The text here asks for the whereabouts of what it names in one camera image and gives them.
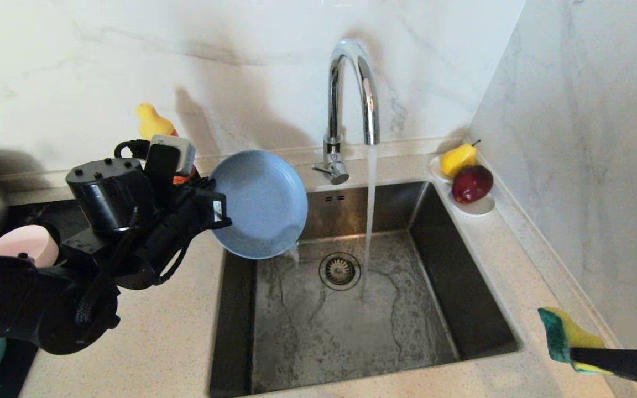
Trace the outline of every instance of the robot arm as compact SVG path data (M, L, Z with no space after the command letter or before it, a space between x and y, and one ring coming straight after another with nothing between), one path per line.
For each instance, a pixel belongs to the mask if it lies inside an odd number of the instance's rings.
M166 282L193 237L232 224L214 181L174 186L180 157L175 147L152 145L143 170L124 158L74 168L66 182L91 226L61 244L66 260L53 267L0 256L0 337L53 354L82 350L119 323L117 286Z

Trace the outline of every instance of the faucet spout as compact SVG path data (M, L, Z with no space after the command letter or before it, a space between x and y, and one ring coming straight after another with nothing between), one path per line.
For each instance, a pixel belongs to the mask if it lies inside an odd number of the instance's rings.
M380 123L378 118L377 89L370 70L365 51L361 45L351 39L343 39L333 49L331 67L328 71L328 133L323 138L323 166L314 166L338 185L347 181L348 172L343 163L341 141L338 133L339 107L341 106L341 61L347 60L356 73L358 88L361 91L361 109L363 119L363 141L366 145L380 143Z

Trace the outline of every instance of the stainless steel sink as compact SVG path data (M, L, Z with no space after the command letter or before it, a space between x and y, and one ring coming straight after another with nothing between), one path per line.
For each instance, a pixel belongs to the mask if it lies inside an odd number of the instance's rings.
M225 253L210 396L225 398L510 353L508 323L430 183L309 194L294 250Z

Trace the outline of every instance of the countertop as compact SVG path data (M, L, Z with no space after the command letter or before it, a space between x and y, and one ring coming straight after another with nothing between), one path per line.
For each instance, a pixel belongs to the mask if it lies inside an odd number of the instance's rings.
M516 333L520 350L261 396L614 396L601 375L575 373L571 366L549 358L536 309L561 304L501 214L512 212L513 204L505 196L495 195L495 211L484 217L472 218L456 212L447 199L448 187L427 171L432 157L381 158L378 184L405 181L435 184ZM351 179L341 188L365 186L366 163L347 162ZM333 188L309 166L296 169L308 191ZM213 234L200 234L169 282L142 291L122 291L117 311L122 321L116 329L73 355L56 356L41 351L20 396L207 396L222 262L223 248Z

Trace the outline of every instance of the white marble backsplash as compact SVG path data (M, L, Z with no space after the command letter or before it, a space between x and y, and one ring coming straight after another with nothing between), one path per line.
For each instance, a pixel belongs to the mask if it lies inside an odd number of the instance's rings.
M637 2L526 2L469 134L637 348Z
M460 136L523 3L0 1L0 175L109 156L137 137L144 101L201 156L320 146L342 37L372 58L383 141ZM343 121L359 143L346 76Z

